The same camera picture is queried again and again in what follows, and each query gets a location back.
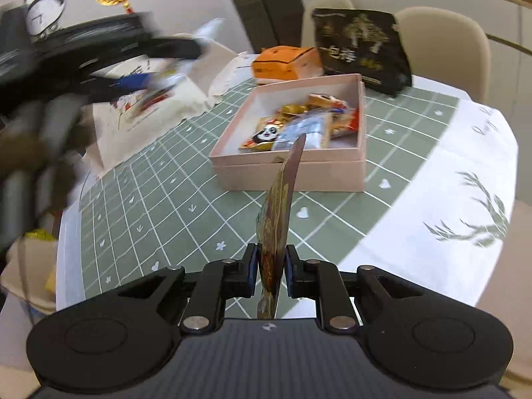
grid pattern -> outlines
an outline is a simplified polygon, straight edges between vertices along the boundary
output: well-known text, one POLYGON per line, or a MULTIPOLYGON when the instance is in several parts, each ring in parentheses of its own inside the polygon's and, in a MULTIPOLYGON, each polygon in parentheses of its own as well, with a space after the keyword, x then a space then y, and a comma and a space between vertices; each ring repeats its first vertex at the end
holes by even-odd
MULTIPOLYGON (((182 122, 116 166, 81 201, 81 266, 87 298, 168 265, 199 271, 240 258, 256 241, 264 192, 226 192, 208 153, 254 87, 227 92, 212 111, 182 122)), ((401 194, 448 126, 457 98, 408 89, 395 99, 368 90, 363 193, 295 193, 288 243, 301 259, 339 263, 401 194)), ((227 316, 255 317, 250 299, 227 301, 227 316)), ((277 315, 297 303, 281 289, 277 315)))

white heart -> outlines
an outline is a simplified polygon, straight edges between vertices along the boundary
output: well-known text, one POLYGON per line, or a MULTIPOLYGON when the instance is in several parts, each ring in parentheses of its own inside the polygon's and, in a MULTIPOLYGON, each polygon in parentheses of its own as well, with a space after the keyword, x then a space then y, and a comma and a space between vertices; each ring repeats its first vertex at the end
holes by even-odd
POLYGON ((390 182, 387 179, 382 179, 382 181, 379 184, 379 187, 381 189, 389 189, 392 186, 390 186, 390 182))
POLYGON ((301 219, 306 219, 309 216, 309 209, 306 207, 301 207, 301 210, 297 212, 296 216, 301 219))

orange package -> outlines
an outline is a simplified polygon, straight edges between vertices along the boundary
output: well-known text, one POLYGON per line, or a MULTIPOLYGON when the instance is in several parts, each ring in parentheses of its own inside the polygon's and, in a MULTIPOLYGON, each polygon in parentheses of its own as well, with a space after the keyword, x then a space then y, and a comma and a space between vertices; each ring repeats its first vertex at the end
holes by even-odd
POLYGON ((251 64, 253 76, 259 83, 264 79, 294 81, 324 74, 316 48, 276 46, 264 50, 251 64))

clock face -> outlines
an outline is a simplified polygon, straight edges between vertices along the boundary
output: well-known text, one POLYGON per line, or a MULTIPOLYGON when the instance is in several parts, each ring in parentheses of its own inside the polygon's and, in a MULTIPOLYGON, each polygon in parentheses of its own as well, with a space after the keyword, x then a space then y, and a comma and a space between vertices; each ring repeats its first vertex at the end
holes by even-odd
POLYGON ((26 16, 28 33, 38 36, 54 22, 56 22, 65 9, 64 0, 35 0, 26 16))

panda clock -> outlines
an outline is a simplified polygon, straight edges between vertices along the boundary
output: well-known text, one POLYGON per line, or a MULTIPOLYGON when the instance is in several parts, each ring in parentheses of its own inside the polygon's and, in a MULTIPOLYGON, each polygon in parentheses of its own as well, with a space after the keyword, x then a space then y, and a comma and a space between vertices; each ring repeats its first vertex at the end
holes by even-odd
POLYGON ((58 19, 65 10, 65 0, 25 0, 26 25, 32 36, 45 38, 58 29, 58 19))

